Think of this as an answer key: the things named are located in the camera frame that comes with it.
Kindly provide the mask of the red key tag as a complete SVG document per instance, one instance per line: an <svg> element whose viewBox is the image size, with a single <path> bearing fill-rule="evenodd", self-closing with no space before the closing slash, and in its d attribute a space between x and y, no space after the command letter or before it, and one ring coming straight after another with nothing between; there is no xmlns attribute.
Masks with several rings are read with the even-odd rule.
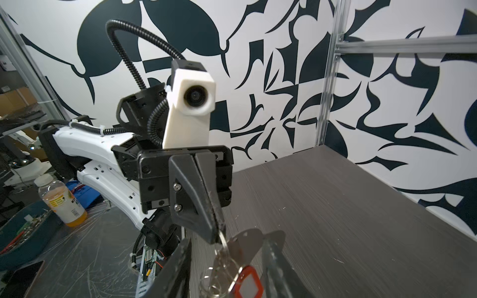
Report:
<svg viewBox="0 0 477 298"><path fill-rule="evenodd" d="M256 269L244 267L229 289L230 298L261 298L264 289Z"/></svg>

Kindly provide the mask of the silver metal plate key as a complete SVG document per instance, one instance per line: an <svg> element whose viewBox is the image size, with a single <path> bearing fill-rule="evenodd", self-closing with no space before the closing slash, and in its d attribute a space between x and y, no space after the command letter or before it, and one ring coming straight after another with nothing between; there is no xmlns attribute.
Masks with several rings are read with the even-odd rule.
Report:
<svg viewBox="0 0 477 298"><path fill-rule="evenodd" d="M257 228L238 233L216 250L214 263L201 280L201 293L207 298L229 298L229 289L241 270L250 265L261 250L264 234Z"/></svg>

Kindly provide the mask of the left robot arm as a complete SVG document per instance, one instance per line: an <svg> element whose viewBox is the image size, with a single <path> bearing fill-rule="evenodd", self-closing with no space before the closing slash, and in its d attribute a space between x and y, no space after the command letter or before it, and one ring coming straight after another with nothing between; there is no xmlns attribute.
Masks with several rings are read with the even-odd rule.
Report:
<svg viewBox="0 0 477 298"><path fill-rule="evenodd" d="M212 81L184 81L169 93L160 85L147 89L146 95L172 105L160 145L130 132L108 135L79 120L44 128L39 139L61 174L74 172L159 245L169 240L173 226L220 243L233 157L229 148L208 144L215 93Z"/></svg>

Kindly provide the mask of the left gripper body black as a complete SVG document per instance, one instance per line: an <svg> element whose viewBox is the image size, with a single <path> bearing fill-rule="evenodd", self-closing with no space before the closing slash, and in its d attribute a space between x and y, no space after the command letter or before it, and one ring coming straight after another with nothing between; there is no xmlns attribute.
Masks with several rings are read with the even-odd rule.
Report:
<svg viewBox="0 0 477 298"><path fill-rule="evenodd" d="M160 207L159 201L168 199L169 159L174 155L195 154L209 151L216 158L216 183L219 202L222 207L231 203L232 169L234 158L232 150L226 146L193 147L188 149L143 150L137 157L140 203L144 214Z"/></svg>

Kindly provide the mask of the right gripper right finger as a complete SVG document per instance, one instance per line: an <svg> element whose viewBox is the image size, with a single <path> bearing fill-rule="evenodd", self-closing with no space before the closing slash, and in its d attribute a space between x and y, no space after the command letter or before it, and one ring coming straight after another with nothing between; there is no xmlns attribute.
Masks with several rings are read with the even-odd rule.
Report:
<svg viewBox="0 0 477 298"><path fill-rule="evenodd" d="M312 298L313 295L283 254L286 234L282 230L264 236L261 282L267 298Z"/></svg>

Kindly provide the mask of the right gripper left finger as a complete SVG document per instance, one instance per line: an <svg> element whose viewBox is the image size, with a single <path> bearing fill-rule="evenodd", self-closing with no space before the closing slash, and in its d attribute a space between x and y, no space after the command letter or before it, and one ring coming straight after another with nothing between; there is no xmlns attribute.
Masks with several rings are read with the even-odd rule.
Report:
<svg viewBox="0 0 477 298"><path fill-rule="evenodd" d="M144 298L188 298L192 262L190 238L181 241Z"/></svg>

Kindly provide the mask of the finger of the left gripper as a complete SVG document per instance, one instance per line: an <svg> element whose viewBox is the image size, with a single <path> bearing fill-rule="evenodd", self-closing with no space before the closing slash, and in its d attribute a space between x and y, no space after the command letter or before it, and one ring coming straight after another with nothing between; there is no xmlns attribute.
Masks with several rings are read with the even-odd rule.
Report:
<svg viewBox="0 0 477 298"><path fill-rule="evenodd" d="M187 153L169 159L171 218L174 224L214 244L214 219L195 155Z"/></svg>
<svg viewBox="0 0 477 298"><path fill-rule="evenodd" d="M213 236L220 238L220 234L226 233L226 223L217 192L215 155L209 151L199 152L195 155L195 160L211 206L209 209L212 212L215 228Z"/></svg>

